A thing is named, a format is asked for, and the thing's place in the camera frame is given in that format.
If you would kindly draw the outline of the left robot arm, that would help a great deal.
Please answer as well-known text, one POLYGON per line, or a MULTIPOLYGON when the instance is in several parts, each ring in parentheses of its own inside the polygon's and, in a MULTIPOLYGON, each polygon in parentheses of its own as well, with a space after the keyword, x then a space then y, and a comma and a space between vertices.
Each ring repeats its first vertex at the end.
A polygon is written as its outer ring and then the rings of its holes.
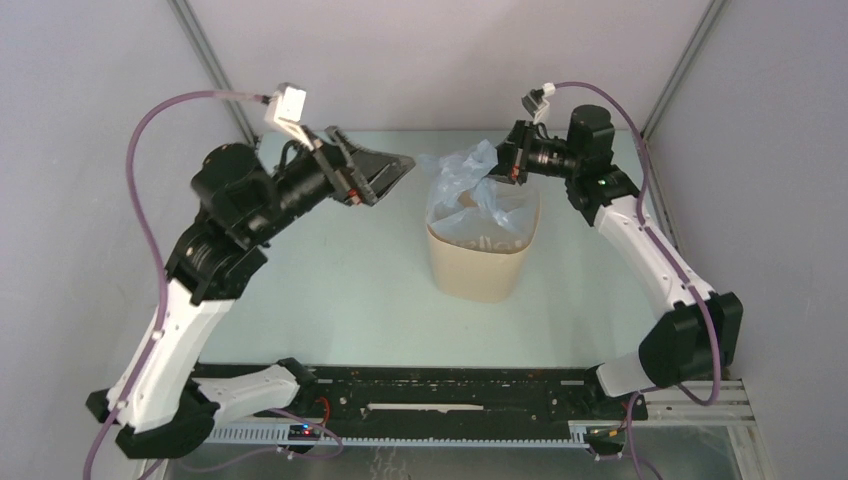
POLYGON ((409 156, 358 145, 336 127, 273 171, 243 143, 210 152, 191 181, 199 212, 164 265, 168 300, 123 378, 86 402, 97 420, 118 426, 118 448, 133 460, 178 459, 230 422, 274 409, 311 412, 317 380, 297 360, 197 378, 199 355, 265 264, 274 236, 327 199, 376 204, 414 165, 409 156))

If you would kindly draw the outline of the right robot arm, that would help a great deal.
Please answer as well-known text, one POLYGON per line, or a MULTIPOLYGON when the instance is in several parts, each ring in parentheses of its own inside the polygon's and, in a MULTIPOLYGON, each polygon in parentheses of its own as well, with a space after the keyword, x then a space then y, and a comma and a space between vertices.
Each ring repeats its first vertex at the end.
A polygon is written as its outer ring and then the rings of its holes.
POLYGON ((543 124, 518 120, 496 147, 494 179, 521 185, 531 174, 563 180, 567 198, 606 238, 646 293, 656 324, 628 355, 589 371, 581 392, 585 411, 606 418, 622 396, 668 388, 732 364, 743 305, 720 294, 674 250, 639 202, 639 190, 613 162, 615 130, 608 110, 581 105, 567 135, 551 137, 543 124))

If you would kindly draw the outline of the translucent blue trash bag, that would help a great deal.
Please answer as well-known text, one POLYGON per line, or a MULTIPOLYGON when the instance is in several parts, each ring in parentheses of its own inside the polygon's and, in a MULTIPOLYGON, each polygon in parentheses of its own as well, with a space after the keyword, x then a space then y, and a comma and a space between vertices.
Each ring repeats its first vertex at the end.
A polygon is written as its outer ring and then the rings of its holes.
POLYGON ((420 155, 417 165, 432 177, 426 223, 446 240, 492 233, 524 238, 531 235, 539 195, 531 186, 501 183, 489 176, 497 152, 483 140, 446 156, 420 155))

